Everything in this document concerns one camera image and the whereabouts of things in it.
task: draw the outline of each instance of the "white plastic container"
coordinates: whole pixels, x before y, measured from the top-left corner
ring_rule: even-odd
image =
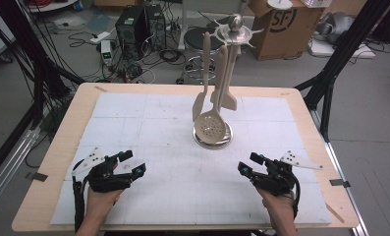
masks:
[[[325,8],[329,7],[332,0],[302,0],[309,8]]]

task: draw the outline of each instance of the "robotic hand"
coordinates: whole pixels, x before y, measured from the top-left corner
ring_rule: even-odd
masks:
[[[323,166],[318,166],[290,151],[286,152],[280,160],[271,160],[262,154],[253,152],[251,153],[250,160],[260,165],[265,164],[267,167],[268,174],[263,174],[253,171],[252,168],[241,161],[238,165],[238,170],[241,175],[249,178],[257,188],[268,191],[274,196],[280,196],[291,193],[296,186],[296,197],[293,204],[294,217],[297,216],[299,210],[301,188],[299,180],[293,173],[293,165],[311,169],[323,168]]]
[[[79,161],[73,171],[73,192],[75,195],[75,230],[78,231],[84,220],[84,186],[88,182],[94,192],[107,193],[115,190],[123,190],[131,187],[131,183],[142,177],[145,172],[145,164],[134,168],[131,173],[114,174],[114,168],[119,161],[133,157],[133,152],[125,152],[108,156],[103,155],[96,147],[85,159]],[[83,182],[77,181],[76,176],[90,169]]]

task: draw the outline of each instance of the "black metal pole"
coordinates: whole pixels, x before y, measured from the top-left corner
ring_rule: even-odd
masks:
[[[389,6],[390,0],[368,0],[322,71],[316,77],[295,86],[298,90],[310,88],[304,97],[310,110],[315,110],[324,97],[320,132],[326,142],[329,142],[328,126],[335,81]]]
[[[0,0],[0,16],[14,35],[21,49],[28,56],[32,64],[32,73],[27,71],[27,68],[18,57],[16,50],[14,50],[13,45],[6,39],[5,35],[0,33],[1,39],[16,54],[15,57],[22,70],[34,81],[34,103],[4,145],[0,147],[1,165],[22,133],[26,130],[28,124],[32,121],[31,128],[33,129],[41,121],[43,104],[46,99],[44,93],[47,92],[51,98],[62,98],[66,95],[68,88],[64,85],[60,76],[62,75],[78,85],[85,83],[85,80],[64,70],[48,58],[44,48],[33,32],[25,13],[18,5],[18,1]]]

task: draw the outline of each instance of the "white paper sheet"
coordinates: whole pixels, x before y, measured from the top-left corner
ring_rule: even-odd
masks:
[[[208,99],[203,112],[212,107]],[[195,142],[194,101],[193,95],[103,93],[66,173],[51,223],[74,223],[72,169],[95,147],[106,155],[133,151],[134,157],[120,163],[116,174],[146,165],[145,175],[124,192],[107,224],[269,223],[259,194],[237,167],[242,161],[254,171],[265,172],[250,161],[251,152],[278,159],[291,150],[307,158],[287,101],[238,97],[237,111],[221,111],[234,140],[220,150]],[[312,170],[294,167],[294,173],[302,186],[296,223],[330,223]]]

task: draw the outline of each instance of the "round metal base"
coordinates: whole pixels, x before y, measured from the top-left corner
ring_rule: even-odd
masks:
[[[268,0],[267,4],[276,10],[289,10],[293,6],[290,0]]]
[[[194,127],[194,138],[195,138],[195,141],[203,148],[206,148],[206,149],[222,149],[222,148],[225,148],[226,146],[228,146],[232,140],[234,139],[234,133],[232,132],[232,128],[230,125],[228,125],[228,123],[225,122],[225,126],[226,126],[226,134],[225,134],[225,137],[223,138],[222,141],[216,143],[216,144],[209,144],[209,143],[206,143],[204,141],[202,141],[198,136],[197,134],[195,133],[195,127]]]

